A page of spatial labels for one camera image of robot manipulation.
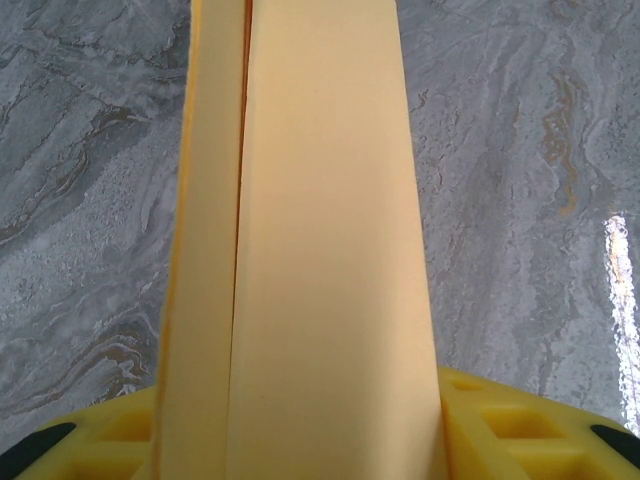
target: marble veining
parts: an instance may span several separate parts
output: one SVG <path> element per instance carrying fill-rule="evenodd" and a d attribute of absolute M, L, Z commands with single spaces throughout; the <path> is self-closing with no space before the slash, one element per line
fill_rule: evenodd
<path fill-rule="evenodd" d="M 438 360 L 640 433 L 640 10 L 398 0 Z M 186 0 L 0 2 L 0 450 L 153 383 Z"/>

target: gray marble surface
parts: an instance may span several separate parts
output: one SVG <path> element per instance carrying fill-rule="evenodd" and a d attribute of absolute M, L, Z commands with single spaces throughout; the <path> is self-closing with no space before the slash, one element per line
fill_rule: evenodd
<path fill-rule="evenodd" d="M 439 362 L 638 432 L 640 5 L 398 9 Z M 153 383 L 188 33 L 0 2 L 0 450 Z"/>

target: yellow plastic base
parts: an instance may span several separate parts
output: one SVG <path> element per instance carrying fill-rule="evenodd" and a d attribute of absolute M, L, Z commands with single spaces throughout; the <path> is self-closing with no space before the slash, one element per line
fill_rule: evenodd
<path fill-rule="evenodd" d="M 606 418 L 439 369 L 451 479 L 633 480 L 640 470 L 590 426 Z M 56 419 L 77 428 L 18 480 L 146 480 L 154 388 Z"/>

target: marble floor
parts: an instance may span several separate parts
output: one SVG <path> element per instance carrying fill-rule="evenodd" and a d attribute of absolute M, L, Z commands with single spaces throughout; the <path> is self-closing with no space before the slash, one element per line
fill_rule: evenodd
<path fill-rule="evenodd" d="M 640 433 L 640 5 L 398 10 L 439 362 Z M 188 35 L 0 2 L 0 450 L 153 383 Z"/>

